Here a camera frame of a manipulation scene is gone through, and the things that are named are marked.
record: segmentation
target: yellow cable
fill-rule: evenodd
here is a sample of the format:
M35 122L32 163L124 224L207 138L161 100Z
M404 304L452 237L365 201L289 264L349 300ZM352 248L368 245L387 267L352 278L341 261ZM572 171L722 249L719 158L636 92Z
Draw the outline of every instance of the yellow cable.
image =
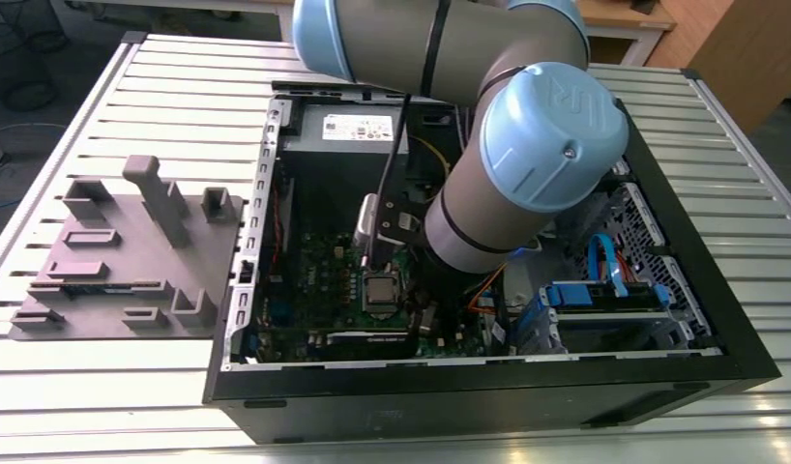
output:
M444 157L444 154L441 153L441 151L437 148L435 148L435 145L432 145L429 142L427 142L420 137L415 137L413 135L409 135L409 138L413 138L415 140L417 140L425 146L425 148L428 148L429 151L435 154L435 156L437 157L437 161L440 161L441 165L444 166L444 178L449 178L451 165L449 165L449 162L447 161L447 157Z

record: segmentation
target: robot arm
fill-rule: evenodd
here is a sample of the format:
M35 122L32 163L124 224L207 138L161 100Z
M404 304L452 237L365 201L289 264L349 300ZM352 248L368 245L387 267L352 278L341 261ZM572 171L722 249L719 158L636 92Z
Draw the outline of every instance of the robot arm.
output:
M296 51L319 73L476 106L424 230L437 257L493 270L620 159L627 120L586 72L571 0L297 0Z

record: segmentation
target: white label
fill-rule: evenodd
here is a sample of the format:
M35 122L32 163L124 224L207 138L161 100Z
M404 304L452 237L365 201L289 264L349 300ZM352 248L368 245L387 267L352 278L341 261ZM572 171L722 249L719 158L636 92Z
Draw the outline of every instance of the white label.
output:
M393 141L392 117L363 114L329 114L323 120L324 140Z
M503 329L503 327L500 326L500 324L497 322L495 322L495 324L493 324L493 335L495 335L495 338L497 339L497 341L500 342L500 344L503 345L503 340L507 337L507 331Z

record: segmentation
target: metal table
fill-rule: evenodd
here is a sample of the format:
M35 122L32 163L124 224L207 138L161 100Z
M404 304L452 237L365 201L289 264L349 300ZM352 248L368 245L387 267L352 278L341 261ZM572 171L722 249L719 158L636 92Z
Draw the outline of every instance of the metal table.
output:
M183 193L213 185L248 195L272 79L335 82L304 68L287 43L152 35L120 45L0 238L0 457L791 464L791 195L702 82L671 70L592 72L628 105L782 379L628 429L257 448L200 402L211 340L9 341L8 320L68 216L59 196L72 179L129 191L124 157L156 155Z

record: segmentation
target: power supply label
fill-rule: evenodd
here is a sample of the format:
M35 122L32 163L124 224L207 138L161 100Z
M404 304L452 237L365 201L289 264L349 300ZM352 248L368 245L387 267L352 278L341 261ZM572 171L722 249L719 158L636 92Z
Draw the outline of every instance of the power supply label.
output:
M393 141L392 117L364 114L329 114L323 120L324 140Z

